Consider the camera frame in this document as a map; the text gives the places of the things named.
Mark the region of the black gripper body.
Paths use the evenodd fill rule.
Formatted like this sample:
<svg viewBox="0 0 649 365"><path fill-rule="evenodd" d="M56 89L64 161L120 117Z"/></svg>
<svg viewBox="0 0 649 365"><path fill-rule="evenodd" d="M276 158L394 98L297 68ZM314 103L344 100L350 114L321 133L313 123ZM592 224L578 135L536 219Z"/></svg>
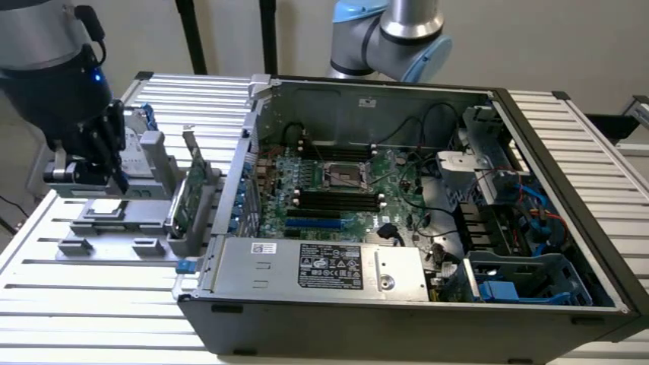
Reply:
<svg viewBox="0 0 649 365"><path fill-rule="evenodd" d="M21 118L41 130L49 150L84 157L83 124L99 119L104 125L112 102L92 46L83 44L69 61L48 68L4 68L1 89Z"/></svg>

